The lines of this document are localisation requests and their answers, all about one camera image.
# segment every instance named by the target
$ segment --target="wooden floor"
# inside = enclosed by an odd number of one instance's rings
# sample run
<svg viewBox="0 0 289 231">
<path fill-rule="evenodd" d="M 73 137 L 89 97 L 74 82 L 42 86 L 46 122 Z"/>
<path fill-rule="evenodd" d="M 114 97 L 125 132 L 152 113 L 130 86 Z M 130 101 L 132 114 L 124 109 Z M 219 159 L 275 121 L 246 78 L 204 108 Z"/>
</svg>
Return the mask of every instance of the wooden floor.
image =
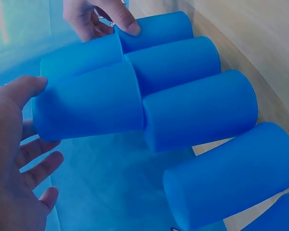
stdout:
<svg viewBox="0 0 289 231">
<path fill-rule="evenodd" d="M 257 94 L 259 122 L 275 122 L 289 134 L 289 1 L 130 1 L 136 18 L 186 12 L 195 35 L 209 36 L 217 46 L 223 70 L 237 69 L 249 78 Z M 223 142 L 197 146 L 194 150 L 202 154 Z M 225 219 L 227 229 L 241 230 L 283 193 Z"/>
</svg>

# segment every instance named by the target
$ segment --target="blue foam cylinder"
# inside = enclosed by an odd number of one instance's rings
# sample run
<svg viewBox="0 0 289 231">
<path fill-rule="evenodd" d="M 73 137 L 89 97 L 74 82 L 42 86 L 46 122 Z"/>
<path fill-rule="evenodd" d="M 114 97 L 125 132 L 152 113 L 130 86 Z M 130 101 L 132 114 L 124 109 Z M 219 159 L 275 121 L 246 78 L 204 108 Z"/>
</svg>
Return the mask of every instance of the blue foam cylinder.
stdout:
<svg viewBox="0 0 289 231">
<path fill-rule="evenodd" d="M 137 21 L 142 29 L 137 37 L 130 36 L 114 26 L 115 33 L 121 39 L 124 53 L 193 37 L 191 22 L 184 12 L 150 16 Z"/>
<path fill-rule="evenodd" d="M 289 193 L 242 231 L 289 231 Z"/>
<path fill-rule="evenodd" d="M 137 74 L 143 96 L 221 72 L 218 52 L 204 36 L 124 55 Z"/>
<path fill-rule="evenodd" d="M 40 63 L 41 76 L 48 78 L 49 86 L 61 77 L 86 72 L 123 61 L 121 42 L 117 34 L 85 43 L 77 43 L 46 55 Z"/>
<path fill-rule="evenodd" d="M 289 187 L 289 136 L 262 123 L 163 176 L 164 189 L 184 231 L 250 208 Z"/>
<path fill-rule="evenodd" d="M 34 98 L 33 123 L 46 141 L 143 128 L 143 108 L 132 65 L 113 66 L 57 82 Z"/>
<path fill-rule="evenodd" d="M 143 104 L 153 151 L 235 137 L 253 128 L 258 114 L 250 82 L 235 70 L 148 95 Z"/>
</svg>

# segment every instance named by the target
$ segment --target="finger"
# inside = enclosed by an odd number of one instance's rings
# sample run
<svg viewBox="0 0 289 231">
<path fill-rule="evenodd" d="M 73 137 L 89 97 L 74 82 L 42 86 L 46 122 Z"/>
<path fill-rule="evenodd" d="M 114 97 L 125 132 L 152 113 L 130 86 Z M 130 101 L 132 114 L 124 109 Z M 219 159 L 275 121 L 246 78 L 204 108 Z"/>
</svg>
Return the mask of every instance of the finger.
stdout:
<svg viewBox="0 0 289 231">
<path fill-rule="evenodd" d="M 113 28 L 102 23 L 95 12 L 91 14 L 91 22 L 93 23 L 95 35 L 101 37 L 101 35 L 109 35 L 113 33 Z"/>
<path fill-rule="evenodd" d="M 16 166 L 21 169 L 23 166 L 29 164 L 32 160 L 40 155 L 51 151 L 60 144 L 58 142 L 45 142 L 42 139 L 36 139 L 19 148 L 19 153 L 15 159 Z"/>
<path fill-rule="evenodd" d="M 40 197 L 39 201 L 42 203 L 42 206 L 45 208 L 47 215 L 50 214 L 51 211 L 53 210 L 54 205 L 57 202 L 58 195 L 59 195 L 59 191 L 54 187 L 50 187 Z"/>
<path fill-rule="evenodd" d="M 93 5 L 89 6 L 85 1 L 65 0 L 63 9 L 63 18 L 72 26 L 83 42 L 96 38 L 91 23 Z"/>
<path fill-rule="evenodd" d="M 103 9 L 121 30 L 133 36 L 140 34 L 140 26 L 121 0 L 98 1 L 97 7 Z"/>
<path fill-rule="evenodd" d="M 43 180 L 49 177 L 63 162 L 60 152 L 51 153 L 38 165 L 23 173 L 26 185 L 35 189 Z"/>
<path fill-rule="evenodd" d="M 112 22 L 112 19 L 109 17 L 108 14 L 106 14 L 105 11 L 103 11 L 101 8 L 99 8 L 99 7 L 97 7 L 97 6 L 95 7 L 95 9 L 96 9 L 97 13 L 98 13 L 100 16 L 102 16 L 103 18 L 105 18 L 105 19 L 107 19 L 108 21 Z"/>
<path fill-rule="evenodd" d="M 95 30 L 97 30 L 100 33 L 103 33 L 104 35 L 110 35 L 113 33 L 113 28 L 110 26 L 107 26 L 104 23 L 99 23 L 96 27 Z"/>
<path fill-rule="evenodd" d="M 8 97 L 22 110 L 32 97 L 45 89 L 46 85 L 45 77 L 21 76 L 0 87 L 0 95 Z"/>
<path fill-rule="evenodd" d="M 23 122 L 23 134 L 21 140 L 25 140 L 31 136 L 35 136 L 37 134 L 34 126 L 33 119 L 27 119 Z"/>
</svg>

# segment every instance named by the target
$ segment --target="blue plastic sheet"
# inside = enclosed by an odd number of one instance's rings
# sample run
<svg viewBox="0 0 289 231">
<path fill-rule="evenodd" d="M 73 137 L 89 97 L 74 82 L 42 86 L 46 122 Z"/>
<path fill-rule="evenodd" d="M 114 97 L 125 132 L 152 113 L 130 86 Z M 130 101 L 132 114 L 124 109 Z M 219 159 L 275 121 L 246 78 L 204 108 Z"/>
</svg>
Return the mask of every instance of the blue plastic sheet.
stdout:
<svg viewBox="0 0 289 231">
<path fill-rule="evenodd" d="M 42 55 L 74 42 L 80 41 L 62 19 L 61 1 L 0 0 L 0 85 L 24 74 L 38 76 Z M 29 102 L 24 119 L 31 117 Z M 169 231 L 177 227 L 162 174 L 192 158 L 192 149 L 153 153 L 143 133 L 132 132 L 65 140 L 57 150 L 63 152 L 64 163 L 34 191 L 40 196 L 50 186 L 60 190 L 46 231 Z M 224 231 L 225 227 L 219 222 L 200 230 Z"/>
</svg>

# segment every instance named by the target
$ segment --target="hand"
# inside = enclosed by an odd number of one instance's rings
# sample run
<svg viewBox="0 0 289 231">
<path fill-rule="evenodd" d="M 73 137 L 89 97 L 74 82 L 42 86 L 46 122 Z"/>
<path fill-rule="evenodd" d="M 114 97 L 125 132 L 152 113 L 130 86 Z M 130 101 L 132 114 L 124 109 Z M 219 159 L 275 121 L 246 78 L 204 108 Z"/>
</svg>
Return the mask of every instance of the hand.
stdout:
<svg viewBox="0 0 289 231">
<path fill-rule="evenodd" d="M 99 21 L 94 9 L 126 33 L 140 34 L 138 23 L 121 0 L 64 0 L 63 17 L 83 42 L 112 33 L 110 26 Z"/>
<path fill-rule="evenodd" d="M 22 140 L 36 134 L 32 120 L 23 122 L 22 109 L 46 84 L 44 77 L 23 76 L 0 87 L 0 231 L 44 231 L 46 217 L 58 197 L 53 187 L 40 199 L 32 190 L 60 166 L 60 152 L 28 171 L 19 171 L 60 143 L 37 139 L 20 146 Z"/>
</svg>

